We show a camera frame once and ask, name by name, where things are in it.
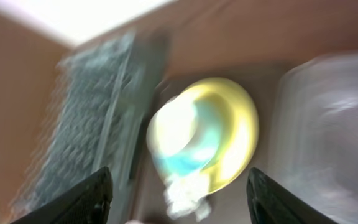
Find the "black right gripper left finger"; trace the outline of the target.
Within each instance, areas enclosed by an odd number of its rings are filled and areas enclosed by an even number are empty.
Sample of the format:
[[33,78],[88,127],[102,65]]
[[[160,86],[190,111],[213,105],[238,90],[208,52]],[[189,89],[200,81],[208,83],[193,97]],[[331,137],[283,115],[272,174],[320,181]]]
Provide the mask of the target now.
[[12,224],[106,224],[113,199],[113,181],[102,167],[69,191]]

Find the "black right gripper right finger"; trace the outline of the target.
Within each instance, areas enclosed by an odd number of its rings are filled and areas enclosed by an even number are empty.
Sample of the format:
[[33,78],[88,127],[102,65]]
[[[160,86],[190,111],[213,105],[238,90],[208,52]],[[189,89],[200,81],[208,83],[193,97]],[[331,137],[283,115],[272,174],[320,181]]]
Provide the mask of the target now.
[[256,167],[249,170],[246,192],[252,224],[336,223]]

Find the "white paper tissue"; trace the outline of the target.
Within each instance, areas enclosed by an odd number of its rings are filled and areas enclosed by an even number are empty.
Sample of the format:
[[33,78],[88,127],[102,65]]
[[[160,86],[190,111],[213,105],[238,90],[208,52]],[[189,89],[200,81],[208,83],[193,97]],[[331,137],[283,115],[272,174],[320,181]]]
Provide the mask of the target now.
[[212,211],[206,199],[209,185],[210,178],[207,174],[194,173],[186,177],[172,178],[166,183],[163,193],[167,215],[176,220],[194,213],[198,222],[207,218]]

